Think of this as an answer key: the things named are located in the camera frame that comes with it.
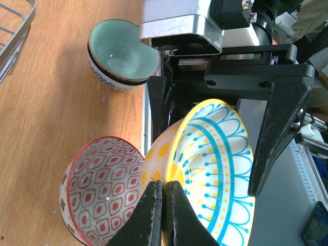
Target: metal dish rack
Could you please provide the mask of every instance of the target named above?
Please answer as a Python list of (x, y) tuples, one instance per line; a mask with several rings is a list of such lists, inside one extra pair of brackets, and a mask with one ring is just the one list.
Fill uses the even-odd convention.
[(9, 42), (6, 44), (2, 43), (2, 40), (0, 39), (0, 84), (8, 73), (12, 74), (15, 64), (17, 64), (19, 56), (24, 48), (24, 44), (31, 28), (31, 23), (35, 17), (36, 0), (26, 1), (32, 7), (31, 11), (26, 16), (17, 12), (13, 8), (0, 4), (0, 9), (3, 8), (5, 11), (9, 11), (23, 19), (22, 24), (16, 32), (2, 27), (0, 23), (0, 31), (4, 31), (12, 35)]

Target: screw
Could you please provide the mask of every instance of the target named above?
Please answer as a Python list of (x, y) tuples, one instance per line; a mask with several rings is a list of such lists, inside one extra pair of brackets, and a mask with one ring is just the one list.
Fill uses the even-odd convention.
[(256, 23), (257, 21), (257, 13), (252, 13), (250, 16), (250, 23)]
[(208, 84), (209, 86), (215, 86), (216, 83), (213, 80), (206, 80), (206, 84)]
[(262, 87), (262, 88), (268, 88), (268, 87), (271, 87), (271, 83), (268, 82), (268, 81), (260, 82), (258, 85), (259, 85), (260, 87)]
[(243, 10), (248, 10), (250, 8), (250, 1), (242, 0), (241, 7)]

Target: blue floral pattern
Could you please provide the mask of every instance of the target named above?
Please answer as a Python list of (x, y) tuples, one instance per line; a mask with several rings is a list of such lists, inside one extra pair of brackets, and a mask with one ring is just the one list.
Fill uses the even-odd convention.
[(181, 168), (195, 213), (217, 242), (245, 246), (255, 205), (255, 198), (247, 195), (253, 153), (238, 114), (219, 102), (193, 115), (173, 163)]
[(128, 88), (122, 88), (122, 87), (118, 87), (116, 86), (115, 84), (113, 84), (112, 82), (108, 81), (107, 79), (105, 79), (100, 73), (98, 73), (94, 68), (93, 66), (91, 65), (91, 69), (93, 71), (93, 73), (97, 76), (97, 78), (102, 82), (104, 83), (106, 86), (109, 86), (113, 89), (116, 89), (116, 90), (129, 90)]

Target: wooden table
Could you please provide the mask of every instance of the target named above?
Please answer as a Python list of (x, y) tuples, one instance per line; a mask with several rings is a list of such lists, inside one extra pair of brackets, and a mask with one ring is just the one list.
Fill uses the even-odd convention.
[[(16, 10), (22, 12), (28, 6), (24, 0), (0, 2), (21, 2)], [(142, 88), (110, 90), (102, 104), (87, 40), (91, 28), (106, 18), (139, 25), (142, 3), (37, 0), (18, 66), (0, 85), (1, 246), (81, 245), (59, 210), (67, 165), (85, 144), (104, 135), (122, 137), (140, 149)]]

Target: black mounting bracket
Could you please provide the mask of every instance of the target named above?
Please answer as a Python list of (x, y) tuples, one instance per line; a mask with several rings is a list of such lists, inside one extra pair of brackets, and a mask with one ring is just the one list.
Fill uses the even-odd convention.
[(309, 104), (314, 68), (296, 64), (296, 54), (294, 45), (227, 48), (202, 57), (209, 61), (204, 71), (183, 71), (183, 58), (170, 57), (164, 76), (148, 81), (153, 140), (202, 100), (218, 98), (232, 106), (241, 98), (267, 100), (248, 191), (258, 197), (273, 163), (301, 128)]

